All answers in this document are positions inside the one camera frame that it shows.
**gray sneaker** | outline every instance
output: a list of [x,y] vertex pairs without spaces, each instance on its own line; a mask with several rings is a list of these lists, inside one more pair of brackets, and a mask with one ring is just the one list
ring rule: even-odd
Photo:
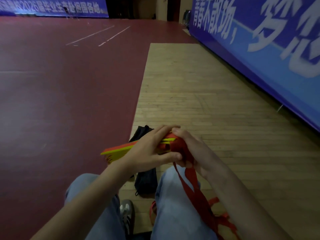
[[120,204],[120,214],[122,216],[124,231],[126,237],[130,237],[134,234],[134,204],[131,200],[123,200]]

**wooden floor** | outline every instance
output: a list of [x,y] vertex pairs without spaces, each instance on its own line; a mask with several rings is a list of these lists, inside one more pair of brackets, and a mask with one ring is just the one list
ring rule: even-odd
[[[138,125],[180,124],[202,137],[294,239],[320,239],[319,138],[278,106],[201,45],[152,43],[132,133]],[[134,194],[134,182],[119,193],[134,202],[135,232],[151,230],[153,199]]]

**jeans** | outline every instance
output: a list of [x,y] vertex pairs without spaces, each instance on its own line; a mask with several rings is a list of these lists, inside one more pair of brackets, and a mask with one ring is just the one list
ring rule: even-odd
[[[177,165],[184,181],[193,189],[184,175],[184,168]],[[70,202],[79,192],[89,186],[98,175],[85,173],[72,182],[66,192],[66,201]],[[204,222],[193,207],[182,187],[174,167],[162,175],[155,193],[157,217],[151,234],[151,240],[210,239],[217,236]],[[114,196],[94,224],[86,240],[125,240],[125,231],[120,216],[120,202]]]

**doorway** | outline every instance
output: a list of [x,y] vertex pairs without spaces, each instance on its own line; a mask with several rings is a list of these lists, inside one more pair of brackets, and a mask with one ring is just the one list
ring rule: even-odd
[[167,21],[179,22],[181,0],[168,0]]

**red court floor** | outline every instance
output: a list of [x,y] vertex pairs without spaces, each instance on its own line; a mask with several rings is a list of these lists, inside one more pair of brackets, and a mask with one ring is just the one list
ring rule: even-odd
[[128,141],[150,43],[195,40],[156,20],[0,17],[1,239],[29,239]]

